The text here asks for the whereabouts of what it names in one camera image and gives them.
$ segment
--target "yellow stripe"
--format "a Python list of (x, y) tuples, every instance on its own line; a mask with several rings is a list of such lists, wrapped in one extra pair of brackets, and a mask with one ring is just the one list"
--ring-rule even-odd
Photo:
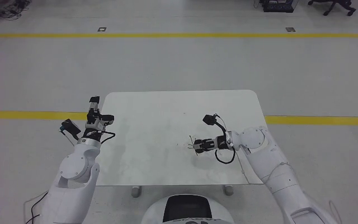
[(0, 111), (0, 119), (86, 120), (86, 115), (84, 112)]
[(0, 38), (358, 38), (358, 34), (255, 34), (255, 33), (93, 33), (0, 34)]
[(355, 116), (265, 116), (267, 124), (358, 125)]
[[(0, 119), (86, 120), (85, 112), (0, 111)], [(356, 116), (265, 116), (267, 124), (358, 125)]]

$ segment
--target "white table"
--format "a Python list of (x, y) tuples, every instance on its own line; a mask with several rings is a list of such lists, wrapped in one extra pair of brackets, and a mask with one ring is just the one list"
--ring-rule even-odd
[[(202, 121), (205, 114), (219, 114), (237, 132), (266, 126), (251, 90), (114, 92), (107, 95), (101, 113), (115, 116), (106, 130), (116, 137), (103, 144), (96, 158), (101, 167), (97, 186), (248, 184), (237, 159), (225, 165), (214, 151), (197, 156), (188, 148), (189, 136), (222, 135), (217, 126)], [(229, 161), (232, 152), (218, 155)], [(261, 183), (242, 150), (239, 157), (248, 180)]]

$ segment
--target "gray floor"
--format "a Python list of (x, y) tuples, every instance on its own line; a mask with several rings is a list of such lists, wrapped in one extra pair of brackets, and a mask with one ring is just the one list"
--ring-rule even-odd
[[(42, 0), (2, 33), (358, 32), (340, 6), (301, 1), (292, 14), (262, 13), (244, 0)], [(86, 111), (88, 99), (119, 91), (251, 89), (265, 115), (358, 116), (357, 39), (0, 39), (0, 110)], [(22, 204), (47, 190), (73, 148), (60, 121), (0, 120), (0, 223), (23, 223)], [(269, 125), (302, 186), (343, 223), (356, 223), (357, 127)], [(153, 186), (138, 199), (100, 187), (85, 223), (138, 223), (156, 200), (210, 196), (236, 223), (282, 223), (264, 186)], [(26, 219), (31, 203), (26, 204)]]

